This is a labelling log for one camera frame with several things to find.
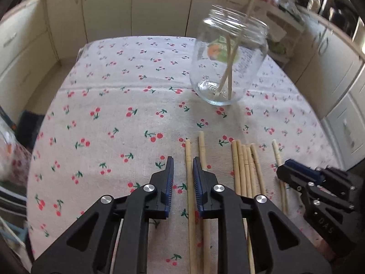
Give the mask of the clear glass jar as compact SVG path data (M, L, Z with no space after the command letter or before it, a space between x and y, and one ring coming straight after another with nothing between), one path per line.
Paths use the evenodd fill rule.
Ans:
M202 21L190 82L211 105L230 105L248 91L268 52L269 27L233 9L214 5Z

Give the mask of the white rolling storage cart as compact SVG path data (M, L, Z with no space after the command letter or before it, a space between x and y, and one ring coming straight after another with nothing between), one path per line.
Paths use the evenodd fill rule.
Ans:
M269 27L269 55L283 67L304 32L302 15L291 0L256 0L254 16Z

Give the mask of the cherry print tablecloth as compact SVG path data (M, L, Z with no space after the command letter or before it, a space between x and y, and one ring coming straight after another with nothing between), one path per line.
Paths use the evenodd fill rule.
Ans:
M268 198L280 205L272 144L282 159L338 161L319 120L291 80L265 58L246 96L212 106L190 86L194 40L123 37L86 45L58 90L32 153L27 219L40 256L102 195L122 197L175 161L171 214L150 222L148 273L188 273L186 142L207 169L234 184L231 142L255 145Z

